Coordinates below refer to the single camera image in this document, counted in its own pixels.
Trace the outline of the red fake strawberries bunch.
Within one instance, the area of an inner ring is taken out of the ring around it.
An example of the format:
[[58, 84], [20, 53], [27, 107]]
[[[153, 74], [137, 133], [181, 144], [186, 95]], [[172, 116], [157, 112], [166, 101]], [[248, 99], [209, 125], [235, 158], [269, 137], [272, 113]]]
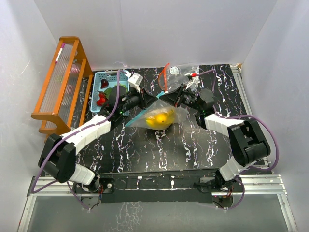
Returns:
[[103, 106], [107, 101], [106, 95], [103, 91], [98, 91], [99, 99], [96, 101], [97, 106]]

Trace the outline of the dark red fake plum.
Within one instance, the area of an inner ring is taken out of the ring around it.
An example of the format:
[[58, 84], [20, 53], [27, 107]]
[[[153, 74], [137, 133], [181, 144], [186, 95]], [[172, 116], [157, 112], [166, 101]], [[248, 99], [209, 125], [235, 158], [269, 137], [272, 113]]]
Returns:
[[109, 82], [106, 79], [101, 79], [100, 83], [101, 83], [101, 86], [100, 86], [101, 89], [106, 88], [109, 85]]

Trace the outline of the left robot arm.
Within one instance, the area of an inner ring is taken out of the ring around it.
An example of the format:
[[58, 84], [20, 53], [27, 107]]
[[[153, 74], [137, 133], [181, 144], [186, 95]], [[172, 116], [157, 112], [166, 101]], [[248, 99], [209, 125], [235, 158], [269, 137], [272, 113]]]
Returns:
[[113, 87], [101, 110], [91, 120], [65, 134], [48, 137], [38, 163], [40, 172], [46, 172], [59, 183], [81, 183], [88, 192], [96, 192], [100, 181], [94, 171], [76, 163], [76, 155], [117, 127], [125, 112], [135, 107], [146, 109], [156, 100], [157, 97], [144, 89], [126, 91], [123, 86]]

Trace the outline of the light blue plastic basket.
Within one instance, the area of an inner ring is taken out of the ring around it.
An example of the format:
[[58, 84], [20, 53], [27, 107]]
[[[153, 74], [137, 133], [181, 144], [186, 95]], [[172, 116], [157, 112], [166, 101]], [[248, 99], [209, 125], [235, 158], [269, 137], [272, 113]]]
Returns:
[[[127, 70], [120, 72], [119, 84], [120, 90], [126, 89], [128, 93], [130, 87], [128, 79], [131, 73]], [[109, 99], [109, 95], [112, 89], [117, 86], [117, 71], [100, 71], [95, 73], [90, 111], [92, 113], [98, 113], [101, 110], [102, 105]]]

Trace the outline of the red zip clear bag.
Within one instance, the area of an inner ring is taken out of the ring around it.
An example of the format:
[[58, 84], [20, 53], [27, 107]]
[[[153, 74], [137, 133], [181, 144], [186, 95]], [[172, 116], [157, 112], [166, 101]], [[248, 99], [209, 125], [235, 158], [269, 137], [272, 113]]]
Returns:
[[186, 73], [199, 74], [199, 66], [193, 64], [171, 65], [167, 63], [158, 77], [158, 84], [165, 92], [176, 90], [181, 84], [186, 85], [188, 78]]

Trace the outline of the blue zip clear bag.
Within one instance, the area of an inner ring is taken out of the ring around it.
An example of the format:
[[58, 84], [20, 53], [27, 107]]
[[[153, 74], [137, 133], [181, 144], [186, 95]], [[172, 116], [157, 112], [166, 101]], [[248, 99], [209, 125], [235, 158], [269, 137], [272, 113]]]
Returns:
[[177, 107], [160, 100], [159, 97], [165, 94], [161, 91], [156, 100], [146, 110], [142, 110], [137, 116], [130, 120], [126, 127], [140, 127], [151, 130], [165, 130], [171, 124], [182, 123], [187, 120], [189, 114], [185, 108]]

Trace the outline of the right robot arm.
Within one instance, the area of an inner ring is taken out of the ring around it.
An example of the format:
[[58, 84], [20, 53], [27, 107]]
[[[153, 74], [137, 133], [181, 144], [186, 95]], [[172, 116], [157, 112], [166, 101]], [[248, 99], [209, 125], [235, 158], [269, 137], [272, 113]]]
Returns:
[[229, 138], [232, 157], [214, 176], [215, 186], [219, 191], [228, 191], [237, 175], [270, 154], [270, 146], [258, 121], [253, 118], [240, 120], [218, 116], [213, 107], [214, 93], [207, 88], [194, 93], [186, 85], [181, 85], [159, 99], [173, 107], [184, 104], [195, 109], [196, 122], [200, 127]]

